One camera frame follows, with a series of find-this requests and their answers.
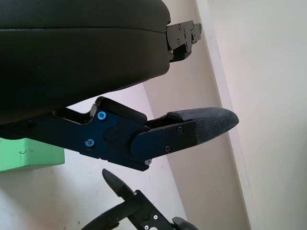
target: black plastic part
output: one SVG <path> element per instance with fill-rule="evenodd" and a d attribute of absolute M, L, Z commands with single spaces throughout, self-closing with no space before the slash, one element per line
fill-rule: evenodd
<path fill-rule="evenodd" d="M 174 218 L 174 224 L 169 223 L 141 191 L 133 193 L 121 179 L 106 169 L 103 169 L 102 174 L 107 184 L 125 202 L 98 216 L 82 230 L 112 230 L 118 227 L 119 221 L 124 218 L 128 218 L 138 230 L 147 227 L 155 227 L 158 230 L 197 230 L 182 218 Z"/>
<path fill-rule="evenodd" d="M 174 124 L 177 124 L 177 123 L 182 123 L 182 121 L 165 115 L 165 116 L 160 117 L 158 119 L 147 121 L 146 126 L 149 127 L 149 128 L 159 128 L 159 127 L 163 127 L 163 126 L 174 125 Z"/>
<path fill-rule="evenodd" d="M 133 196 L 132 189 L 110 171 L 103 169 L 102 176 L 117 196 L 124 196 L 125 198 Z"/>
<path fill-rule="evenodd" d="M 0 28 L 133 28 L 165 33 L 161 0 L 0 0 Z"/>
<path fill-rule="evenodd" d="M 223 108 L 200 108 L 170 112 L 167 115 L 181 121 L 196 123 L 197 144 L 207 142 L 229 131 L 239 123 L 237 115 Z"/>
<path fill-rule="evenodd" d="M 112 230 L 119 226 L 119 222 L 140 209 L 141 203 L 134 200 L 125 201 L 101 214 L 82 230 Z"/>
<path fill-rule="evenodd" d="M 178 132 L 179 127 L 183 128 L 183 132 Z M 131 144 L 131 153 L 136 159 L 145 161 L 196 146 L 196 138 L 190 136 L 195 129 L 195 122 L 189 121 L 140 133 Z"/>
<path fill-rule="evenodd" d="M 147 117 L 108 98 L 101 97 L 97 102 L 86 114 L 65 108 L 15 124 L 2 125 L 0 136 L 7 139 L 30 138 L 139 171 L 147 170 L 149 166 L 144 161 L 130 154 L 131 140 L 149 130 L 143 125 Z M 99 112 L 105 112 L 104 120 L 98 119 Z M 88 140 L 94 145 L 88 146 Z"/>
<path fill-rule="evenodd" d="M 201 24 L 193 21 L 167 27 L 167 46 L 170 62 L 182 61 L 192 53 L 192 45 L 201 39 Z"/>
<path fill-rule="evenodd" d="M 169 69 L 166 35 L 139 29 L 7 29 L 0 30 L 0 44 L 0 98 L 13 94 L 0 102 L 0 124 L 129 87 Z"/>
<path fill-rule="evenodd" d="M 176 230 L 198 230 L 193 224 L 187 222 L 183 218 L 174 217 L 172 219 Z"/>
<path fill-rule="evenodd" d="M 111 112 L 117 116 L 121 116 L 137 124 L 144 126 L 147 122 L 147 116 L 145 114 L 142 114 L 106 97 L 98 97 L 95 101 L 95 104 L 100 108 L 105 108 L 105 110 L 108 112 Z"/>

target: green foam block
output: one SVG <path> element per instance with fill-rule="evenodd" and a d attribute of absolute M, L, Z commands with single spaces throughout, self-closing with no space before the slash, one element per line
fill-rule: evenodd
<path fill-rule="evenodd" d="M 0 172 L 32 170 L 65 163 L 64 149 L 31 139 L 0 138 Z"/>

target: adjustment mechanism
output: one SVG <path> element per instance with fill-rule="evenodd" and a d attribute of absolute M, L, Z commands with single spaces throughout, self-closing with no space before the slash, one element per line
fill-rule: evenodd
<path fill-rule="evenodd" d="M 85 114 L 64 108 L 0 126 L 0 137 L 29 138 L 145 171 L 152 159 L 211 140 L 239 122 L 223 108 L 170 112 L 156 120 L 105 97 Z"/>
<path fill-rule="evenodd" d="M 106 169 L 102 170 L 102 175 L 110 188 L 118 197 L 123 198 L 124 202 L 101 214 L 82 230 L 112 230 L 125 218 L 128 218 L 138 230 L 148 230 L 153 227 L 158 230 L 198 230 L 179 217 L 173 218 L 173 223 L 168 222 L 140 190 L 133 192 L 125 182 Z"/>
<path fill-rule="evenodd" d="M 201 24 L 188 21 L 170 25 L 166 37 L 170 62 L 184 60 L 192 53 L 192 45 L 201 39 Z"/>

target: floor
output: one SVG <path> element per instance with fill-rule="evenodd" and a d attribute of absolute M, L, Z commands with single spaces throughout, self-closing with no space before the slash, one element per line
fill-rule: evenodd
<path fill-rule="evenodd" d="M 107 97 L 153 114 L 139 84 L 109 93 Z M 95 98 L 72 106 L 87 112 Z M 166 218 L 186 218 L 166 156 L 154 159 L 150 169 L 139 172 L 65 150 L 65 164 L 25 172 L 0 174 L 1 230 L 77 230 L 104 211 L 122 202 L 108 187 L 101 171 L 106 168 L 133 190 L 140 189 Z M 134 230 L 122 221 L 117 230 Z"/>

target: screw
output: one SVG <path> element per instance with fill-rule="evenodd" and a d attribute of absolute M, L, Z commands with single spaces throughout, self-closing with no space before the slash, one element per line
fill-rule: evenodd
<path fill-rule="evenodd" d="M 178 129 L 177 129 L 178 133 L 182 133 L 183 132 L 183 127 L 182 126 L 179 126 Z"/>
<path fill-rule="evenodd" d="M 171 151 L 171 149 L 172 149 L 172 148 L 171 148 L 170 146 L 166 146 L 166 147 L 165 147 L 165 152 L 166 152 L 166 153 L 169 153 L 169 152 Z"/>
<path fill-rule="evenodd" d="M 190 137 L 191 137 L 191 138 L 195 138 L 195 131 L 191 131 L 191 132 L 190 132 Z"/>
<path fill-rule="evenodd" d="M 144 164 L 146 164 L 146 165 L 150 165 L 152 163 L 152 160 L 150 159 L 150 160 L 146 160 L 145 162 L 144 162 Z"/>
<path fill-rule="evenodd" d="M 103 121 L 104 119 L 106 119 L 106 113 L 101 111 L 97 114 L 97 117 L 99 120 Z"/>
<path fill-rule="evenodd" d="M 93 139 L 88 139 L 86 142 L 85 142 L 85 145 L 90 148 L 90 147 L 93 147 L 95 144 L 94 140 Z"/>

